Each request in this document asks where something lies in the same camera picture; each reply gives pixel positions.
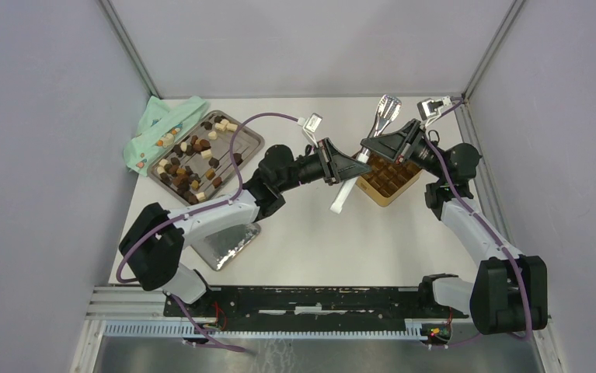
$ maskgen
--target white chocolate piece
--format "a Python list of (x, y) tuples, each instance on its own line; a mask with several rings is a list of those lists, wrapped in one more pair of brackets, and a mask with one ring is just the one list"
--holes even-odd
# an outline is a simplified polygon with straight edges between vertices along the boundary
[(204, 159), (211, 159), (211, 158), (213, 158), (213, 153), (211, 153), (211, 150), (210, 149), (204, 150), (200, 154), (201, 154), (201, 157), (204, 158)]

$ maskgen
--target gray wall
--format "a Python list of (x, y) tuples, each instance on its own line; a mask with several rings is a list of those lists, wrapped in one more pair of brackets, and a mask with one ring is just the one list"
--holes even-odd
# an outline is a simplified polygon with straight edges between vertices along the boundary
[(146, 99), (95, 1), (0, 2), (0, 372), (68, 369)]
[(568, 368), (596, 371), (596, 3), (527, 2), (472, 118), (515, 243), (547, 262)]
[(162, 96), (250, 97), (460, 93), (511, 0), (112, 3)]

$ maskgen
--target metal plate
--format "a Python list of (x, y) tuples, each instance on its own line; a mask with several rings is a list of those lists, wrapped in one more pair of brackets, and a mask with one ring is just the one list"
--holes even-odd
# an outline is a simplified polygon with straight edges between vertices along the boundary
[(261, 233), (258, 224), (236, 225), (201, 239), (191, 246), (212, 270), (221, 270)]
[[(478, 333), (473, 324), (455, 325), (453, 343)], [(194, 348), (178, 337), (105, 336), (94, 371), (119, 373), (189, 371), (190, 373), (538, 373), (542, 363), (532, 343), (508, 335), (484, 336), (447, 350), (428, 348), (414, 340), (221, 338), (242, 346), (236, 354)]]
[[(202, 120), (200, 120), (199, 124), (194, 126), (190, 131), (188, 131), (184, 136), (177, 139), (174, 144), (180, 144), (183, 141), (190, 142), (190, 138), (194, 135), (198, 136), (199, 139), (206, 139), (211, 143), (211, 152), (213, 153), (213, 158), (216, 158), (220, 161), (220, 166), (215, 170), (215, 177), (220, 176), (222, 178), (222, 185), (217, 189), (213, 187), (211, 180), (208, 180), (205, 176), (206, 172), (210, 169), (208, 165), (208, 160), (203, 159), (199, 153), (195, 153), (194, 155), (188, 156), (184, 155), (183, 157), (177, 157), (180, 160), (180, 167), (184, 168), (189, 166), (190, 169), (194, 173), (196, 173), (201, 178), (201, 185), (199, 186), (198, 190), (190, 191), (192, 193), (200, 193), (204, 192), (206, 194), (206, 199), (209, 200), (216, 193), (222, 188), (227, 181), (229, 181), (232, 177), (234, 177), (234, 169), (232, 167), (231, 160), (229, 158), (229, 143), (232, 139), (233, 132), (231, 131), (217, 131), (215, 130), (215, 123), (214, 118), (216, 117), (225, 117), (229, 122), (240, 125), (236, 119), (230, 117), (228, 114), (221, 112), (220, 110), (214, 110), (210, 113), (206, 114)], [(204, 128), (204, 125), (210, 122), (214, 126), (212, 129), (207, 130)], [(216, 131), (218, 133), (218, 138), (216, 140), (211, 140), (208, 138), (208, 133), (211, 131)], [(234, 144), (234, 153), (240, 153), (242, 156), (242, 163), (239, 165), (239, 168), (245, 167), (247, 162), (259, 151), (263, 148), (264, 145), (263, 138), (257, 134), (256, 132), (250, 130), (249, 128), (243, 128), (235, 139)], [(179, 200), (181, 200), (186, 206), (189, 205), (188, 201), (183, 198), (183, 196), (177, 193), (177, 188), (173, 184), (165, 184), (160, 179), (160, 175), (156, 172), (156, 168), (158, 168), (158, 163), (161, 159), (168, 159), (175, 157), (175, 153), (173, 151), (173, 146), (169, 147), (168, 150), (162, 154), (161, 157), (156, 160), (152, 166), (150, 167), (149, 177), (162, 186), (165, 190), (169, 193), (173, 194)]]

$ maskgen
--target white handle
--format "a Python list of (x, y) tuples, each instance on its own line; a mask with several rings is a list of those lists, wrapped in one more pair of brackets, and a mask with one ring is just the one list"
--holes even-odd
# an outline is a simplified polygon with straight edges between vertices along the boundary
[[(357, 161), (366, 163), (368, 161), (368, 155), (360, 152), (356, 158)], [(336, 195), (334, 202), (332, 205), (329, 206), (329, 210), (336, 214), (341, 214), (341, 210), (343, 210), (343, 204), (346, 203), (346, 199), (348, 198), (348, 194), (353, 189), (355, 182), (357, 179), (349, 179), (343, 182), (341, 185), (341, 189), (339, 189), (339, 193)]]

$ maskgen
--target metal baking tray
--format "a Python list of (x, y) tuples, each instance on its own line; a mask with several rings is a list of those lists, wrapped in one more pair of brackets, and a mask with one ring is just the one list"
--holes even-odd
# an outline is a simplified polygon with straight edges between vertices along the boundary
[[(189, 132), (187, 132), (181, 138), (178, 138), (174, 141), (174, 145), (181, 144), (183, 141), (190, 142), (190, 138), (194, 135), (198, 136), (199, 139), (206, 139), (211, 143), (211, 152), (213, 153), (213, 158), (216, 158), (220, 161), (220, 166), (215, 170), (215, 178), (220, 176), (222, 178), (222, 185), (218, 188), (214, 188), (212, 185), (212, 180), (208, 180), (206, 178), (206, 172), (210, 169), (208, 165), (208, 160), (203, 159), (199, 153), (195, 153), (194, 155), (183, 155), (182, 157), (177, 157), (174, 153), (173, 147), (174, 145), (170, 146), (166, 152), (162, 154), (149, 168), (150, 172), (149, 177), (152, 178), (155, 182), (157, 182), (161, 187), (167, 190), (169, 193), (175, 195), (179, 200), (181, 200), (186, 206), (189, 205), (188, 201), (183, 198), (183, 196), (179, 195), (177, 192), (177, 187), (174, 186), (172, 183), (165, 184), (160, 175), (156, 172), (156, 169), (159, 165), (159, 162), (162, 159), (170, 160), (171, 158), (177, 157), (180, 161), (179, 167), (184, 168), (185, 166), (189, 166), (190, 169), (194, 173), (196, 173), (200, 179), (201, 183), (198, 190), (190, 189), (190, 192), (197, 194), (204, 192), (206, 195), (206, 200), (210, 200), (213, 196), (217, 194), (217, 192), (232, 178), (235, 176), (234, 168), (232, 167), (231, 159), (229, 157), (229, 143), (231, 142), (233, 132), (231, 131), (217, 131), (215, 129), (215, 122), (214, 119), (216, 117), (224, 117), (230, 123), (234, 123), (240, 126), (240, 122), (236, 119), (232, 118), (226, 113), (221, 112), (220, 110), (214, 110), (210, 113), (206, 114), (204, 118), (202, 118), (196, 126), (194, 126)], [(213, 127), (210, 130), (207, 130), (204, 125), (206, 123), (213, 124)], [(218, 133), (218, 138), (216, 140), (211, 140), (208, 138), (208, 133), (211, 131), (216, 131)], [(259, 152), (265, 141), (261, 137), (261, 135), (257, 134), (256, 132), (250, 130), (249, 128), (243, 128), (238, 135), (236, 135), (235, 144), (234, 144), (234, 153), (240, 153), (242, 156), (242, 163), (239, 165), (239, 168), (245, 167), (252, 157)]]

